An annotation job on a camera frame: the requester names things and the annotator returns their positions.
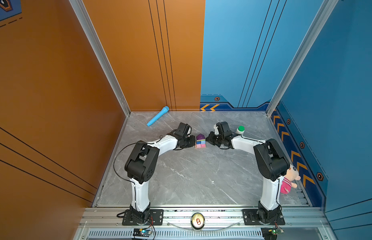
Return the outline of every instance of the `stuffed doll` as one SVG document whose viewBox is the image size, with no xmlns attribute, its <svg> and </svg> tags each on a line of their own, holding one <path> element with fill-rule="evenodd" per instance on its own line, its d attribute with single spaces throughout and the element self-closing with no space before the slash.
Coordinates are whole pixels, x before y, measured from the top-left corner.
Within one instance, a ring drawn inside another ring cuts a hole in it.
<svg viewBox="0 0 372 240">
<path fill-rule="evenodd" d="M 290 164 L 290 168 L 287 170 L 282 181 L 281 193 L 288 194 L 291 191 L 291 187 L 297 188 L 298 185 L 292 182 L 294 180 L 301 180 L 301 176 L 299 176 L 299 172 L 296 168 Z"/>
</svg>

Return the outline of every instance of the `bottle with green cap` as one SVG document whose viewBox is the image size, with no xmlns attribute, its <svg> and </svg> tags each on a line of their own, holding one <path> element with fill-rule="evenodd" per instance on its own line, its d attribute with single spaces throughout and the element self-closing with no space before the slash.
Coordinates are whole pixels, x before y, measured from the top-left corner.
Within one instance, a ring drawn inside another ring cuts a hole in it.
<svg viewBox="0 0 372 240">
<path fill-rule="evenodd" d="M 243 126 L 239 126 L 235 131 L 236 134 L 240 134 L 240 135 L 243 135 L 244 132 L 245 132 L 245 127 Z"/>
</svg>

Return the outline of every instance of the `yellow chevron arrow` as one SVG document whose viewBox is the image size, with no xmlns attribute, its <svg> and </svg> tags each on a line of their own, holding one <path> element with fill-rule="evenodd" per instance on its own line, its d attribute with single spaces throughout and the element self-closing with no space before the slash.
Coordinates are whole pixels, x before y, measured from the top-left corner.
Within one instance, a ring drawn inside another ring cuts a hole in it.
<svg viewBox="0 0 372 240">
<path fill-rule="evenodd" d="M 277 115 L 274 116 L 274 125 L 275 125 L 275 119 L 276 119 L 276 118 L 280 118 L 280 117 L 277 116 Z"/>
<path fill-rule="evenodd" d="M 215 111 L 214 108 L 216 108 L 217 106 L 219 106 L 219 104 L 215 105 L 214 107 L 210 108 L 211 111 Z"/>
<path fill-rule="evenodd" d="M 283 125 L 282 123 L 278 123 L 277 126 L 278 126 L 277 131 L 278 131 L 278 133 L 279 133 L 279 127 L 284 127 L 284 125 Z"/>
<path fill-rule="evenodd" d="M 202 110 L 202 111 L 206 111 L 206 110 L 205 110 L 205 107 L 207 107 L 208 105 L 209 105 L 209 104 L 204 105 L 204 106 L 201 108 L 201 110 Z"/>
<path fill-rule="evenodd" d="M 312 180 L 311 178 L 309 178 L 306 175 L 303 175 L 303 186 L 304 186 L 304 188 L 306 188 L 306 180 L 309 180 L 310 182 L 312 182 L 313 184 L 315 184 L 314 180 Z"/>
<path fill-rule="evenodd" d="M 303 167 L 304 169 L 306 169 L 307 170 L 307 167 L 305 166 L 305 165 L 303 165 L 302 163 L 300 163 L 300 162 L 297 162 L 296 163 L 296 170 L 299 172 L 299 167 Z"/>
<path fill-rule="evenodd" d="M 288 132 L 283 132 L 283 131 L 282 131 L 282 137 L 281 137 L 281 138 L 282 138 L 282 142 L 283 142 L 283 136 L 284 136 L 284 135 L 290 136 L 290 134 L 289 134 Z"/>
<path fill-rule="evenodd" d="M 298 156 L 298 157 L 301 157 L 301 155 L 297 152 L 294 152 L 294 151 L 291 151 L 291 161 L 294 162 L 294 155 L 295 156 Z"/>
</svg>

